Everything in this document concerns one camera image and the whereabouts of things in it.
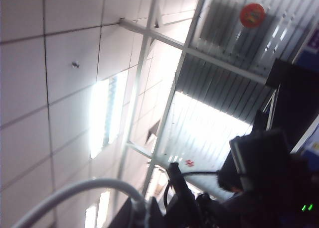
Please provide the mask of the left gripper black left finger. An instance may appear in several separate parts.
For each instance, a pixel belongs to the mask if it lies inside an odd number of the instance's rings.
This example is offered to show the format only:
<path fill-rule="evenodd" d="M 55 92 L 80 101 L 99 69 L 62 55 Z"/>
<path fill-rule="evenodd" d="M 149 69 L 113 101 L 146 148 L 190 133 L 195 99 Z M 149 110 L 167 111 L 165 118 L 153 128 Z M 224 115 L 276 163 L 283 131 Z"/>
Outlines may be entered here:
<path fill-rule="evenodd" d="M 127 198 L 118 213 L 109 224 L 109 228 L 135 228 L 135 214 L 132 200 Z"/>

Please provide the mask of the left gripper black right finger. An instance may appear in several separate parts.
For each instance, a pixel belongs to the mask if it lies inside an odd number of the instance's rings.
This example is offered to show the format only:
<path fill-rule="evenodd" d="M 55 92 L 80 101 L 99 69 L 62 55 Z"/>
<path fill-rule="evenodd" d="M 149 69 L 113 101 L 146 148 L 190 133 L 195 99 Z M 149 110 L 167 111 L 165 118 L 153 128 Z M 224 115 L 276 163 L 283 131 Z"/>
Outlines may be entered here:
<path fill-rule="evenodd" d="M 165 228 L 166 223 L 155 197 L 150 197 L 147 204 L 147 227 Z"/>

